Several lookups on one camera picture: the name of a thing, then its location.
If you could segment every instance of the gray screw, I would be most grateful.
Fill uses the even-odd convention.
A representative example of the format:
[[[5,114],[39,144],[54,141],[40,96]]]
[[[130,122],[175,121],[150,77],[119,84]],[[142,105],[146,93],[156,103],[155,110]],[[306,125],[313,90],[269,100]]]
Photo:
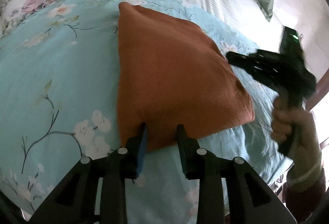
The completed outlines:
[[[241,165],[241,164],[244,163],[244,160],[243,160],[241,157],[236,157],[236,158],[234,159],[234,161],[235,161],[237,164],[239,164],[239,165]]]
[[[119,154],[126,154],[128,152],[128,150],[126,148],[120,148],[118,149],[118,153]]]
[[[89,157],[82,157],[80,159],[80,162],[85,165],[85,164],[90,162],[90,158]]]
[[[196,150],[196,153],[198,155],[205,155],[207,153],[207,151],[205,149],[200,148],[200,149]]]

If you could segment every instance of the bed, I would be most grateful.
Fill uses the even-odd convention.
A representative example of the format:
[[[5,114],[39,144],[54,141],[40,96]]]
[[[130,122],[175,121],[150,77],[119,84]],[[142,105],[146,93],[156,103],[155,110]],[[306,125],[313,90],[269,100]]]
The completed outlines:
[[[97,159],[120,147],[123,1],[196,23],[222,53],[248,54],[281,36],[279,20],[274,15],[268,22],[253,0],[8,1],[12,7],[2,11],[12,21],[0,38],[0,190],[29,214],[82,156]],[[12,15],[15,6],[21,9]],[[219,157],[243,157],[270,185],[291,165],[269,137],[276,93],[233,70],[253,99],[256,119],[199,143]],[[148,153],[135,184],[126,182],[126,195],[129,223],[196,222],[198,181],[185,179],[177,146]],[[226,190],[224,198],[228,213]]]

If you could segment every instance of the human hand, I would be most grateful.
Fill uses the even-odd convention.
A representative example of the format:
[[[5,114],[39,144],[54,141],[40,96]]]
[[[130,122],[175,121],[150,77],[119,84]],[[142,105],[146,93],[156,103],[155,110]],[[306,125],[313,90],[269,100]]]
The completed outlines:
[[[299,125],[301,134],[294,153],[294,174],[303,175],[318,161],[321,155],[315,123],[312,114],[303,108],[285,110],[280,97],[273,102],[271,138],[279,145],[292,133],[292,125]]]

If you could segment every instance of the folded orange fabric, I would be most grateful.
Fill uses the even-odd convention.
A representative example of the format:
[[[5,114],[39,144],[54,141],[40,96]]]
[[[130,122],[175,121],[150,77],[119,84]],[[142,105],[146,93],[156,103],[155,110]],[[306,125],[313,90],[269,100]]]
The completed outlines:
[[[119,4],[117,120],[122,145],[147,124],[148,149],[253,121],[251,97],[215,42],[196,24],[141,6]]]

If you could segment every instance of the dark red sleeve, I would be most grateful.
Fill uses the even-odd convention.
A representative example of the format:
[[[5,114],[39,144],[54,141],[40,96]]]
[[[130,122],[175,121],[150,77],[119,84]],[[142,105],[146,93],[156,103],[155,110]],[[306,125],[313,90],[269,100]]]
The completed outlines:
[[[286,206],[297,220],[297,223],[305,221],[317,208],[321,198],[326,192],[326,180],[322,169],[319,180],[304,192],[293,191],[287,187],[283,189]]]

